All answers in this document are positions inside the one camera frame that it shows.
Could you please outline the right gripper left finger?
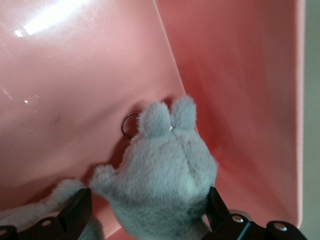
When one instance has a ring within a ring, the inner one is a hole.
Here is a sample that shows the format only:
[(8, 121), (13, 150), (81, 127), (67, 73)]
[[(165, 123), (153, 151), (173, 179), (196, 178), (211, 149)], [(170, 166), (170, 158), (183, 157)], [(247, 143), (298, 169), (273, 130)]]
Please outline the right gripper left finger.
[(0, 227), (2, 240), (77, 240), (92, 216), (89, 188), (82, 188), (67, 202), (57, 216), (40, 219), (24, 231), (13, 225)]

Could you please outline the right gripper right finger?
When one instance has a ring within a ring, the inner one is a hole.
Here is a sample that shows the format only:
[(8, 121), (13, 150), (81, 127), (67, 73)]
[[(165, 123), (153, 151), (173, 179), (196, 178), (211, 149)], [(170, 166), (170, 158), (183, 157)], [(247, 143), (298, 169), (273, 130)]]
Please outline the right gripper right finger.
[(285, 221), (270, 221), (261, 227), (243, 214), (230, 213), (215, 187), (207, 197), (206, 216), (211, 231), (208, 240), (306, 240), (301, 231)]

